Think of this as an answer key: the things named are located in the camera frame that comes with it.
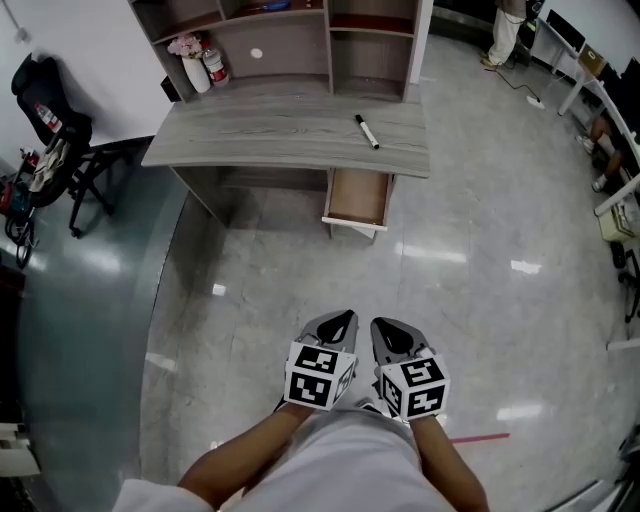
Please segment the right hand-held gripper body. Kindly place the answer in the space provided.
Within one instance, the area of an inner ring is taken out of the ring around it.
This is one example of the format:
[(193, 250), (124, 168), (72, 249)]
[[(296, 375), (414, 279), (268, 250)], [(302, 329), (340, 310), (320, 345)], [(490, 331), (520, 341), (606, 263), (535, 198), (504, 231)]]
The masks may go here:
[(412, 421), (443, 412), (450, 374), (422, 331), (397, 319), (376, 317), (370, 332), (378, 368), (376, 389), (391, 417)]

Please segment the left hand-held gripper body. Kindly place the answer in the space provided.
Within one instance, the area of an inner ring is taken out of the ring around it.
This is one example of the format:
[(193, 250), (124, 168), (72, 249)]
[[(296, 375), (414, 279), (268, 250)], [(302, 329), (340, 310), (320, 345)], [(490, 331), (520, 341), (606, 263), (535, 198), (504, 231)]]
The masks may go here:
[(309, 321), (291, 343), (285, 363), (283, 400), (329, 411), (355, 375), (358, 316), (339, 310)]

